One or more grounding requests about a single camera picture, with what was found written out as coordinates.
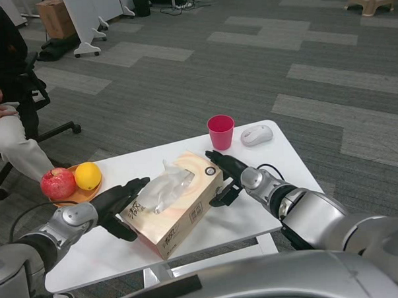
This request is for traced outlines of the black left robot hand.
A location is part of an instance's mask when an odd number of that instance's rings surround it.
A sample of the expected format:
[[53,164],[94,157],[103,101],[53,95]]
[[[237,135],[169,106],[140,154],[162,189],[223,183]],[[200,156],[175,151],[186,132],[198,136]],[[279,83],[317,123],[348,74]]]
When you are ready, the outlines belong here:
[[130,205],[149,182],[149,177],[135,178],[124,186],[116,185],[92,199],[90,203],[98,213],[97,225],[102,226],[114,237],[134,242],[137,239],[137,233],[116,215]]

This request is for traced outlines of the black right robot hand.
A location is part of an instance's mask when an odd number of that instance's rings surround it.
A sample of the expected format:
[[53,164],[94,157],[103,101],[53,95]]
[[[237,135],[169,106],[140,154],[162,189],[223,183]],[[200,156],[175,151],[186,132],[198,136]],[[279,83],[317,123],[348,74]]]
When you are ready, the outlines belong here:
[[248,166],[232,156],[221,154],[215,150],[207,150],[205,155],[222,171],[224,181],[229,178],[232,179],[232,182],[225,186],[220,193],[217,193],[209,204],[215,208],[229,206],[236,200],[243,189],[240,177]]

